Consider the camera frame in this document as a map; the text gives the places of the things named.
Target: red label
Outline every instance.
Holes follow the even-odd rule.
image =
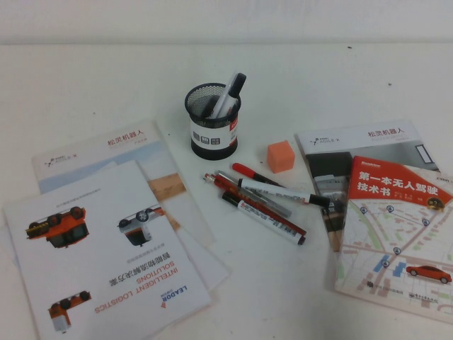
[[[238,117],[229,125],[229,130],[232,131],[238,125]]]
[[[349,199],[404,200],[443,208],[452,198],[404,165],[354,157]]]

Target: red car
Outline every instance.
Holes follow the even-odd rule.
[[[432,266],[407,267],[406,271],[412,276],[420,275],[425,276],[426,278],[434,278],[435,280],[440,280],[440,282],[444,284],[452,282],[450,274]]]

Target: table surface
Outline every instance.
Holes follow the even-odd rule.
[[[298,209],[293,246],[217,199],[205,172],[242,162],[312,190],[294,134],[406,118],[453,173],[453,45],[48,45],[0,47],[0,204],[39,193],[33,155],[156,118],[231,275],[212,305],[164,339],[449,339],[453,326],[333,291],[335,257],[318,209]],[[223,161],[190,149],[183,101],[198,84],[248,76],[239,148]],[[268,144],[289,140],[293,170],[272,175]],[[21,277],[0,250],[0,339],[36,339]]]

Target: book cover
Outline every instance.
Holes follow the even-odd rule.
[[[229,272],[203,247],[214,240],[211,229],[151,120],[39,154],[33,168],[46,193],[129,160],[138,163],[208,290],[216,287]]]
[[[335,252],[340,249],[354,156],[437,170],[420,135],[407,120],[306,131],[297,139],[316,193],[332,201],[322,215]]]
[[[5,213],[41,339],[143,339],[210,303],[135,161]]]
[[[453,178],[355,157],[336,290],[453,323]]]

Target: pen holder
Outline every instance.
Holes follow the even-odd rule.
[[[238,97],[230,114],[209,119],[225,84],[199,85],[185,97],[185,109],[190,116],[191,147],[196,155],[210,161],[231,156],[238,147],[236,135],[241,98]]]

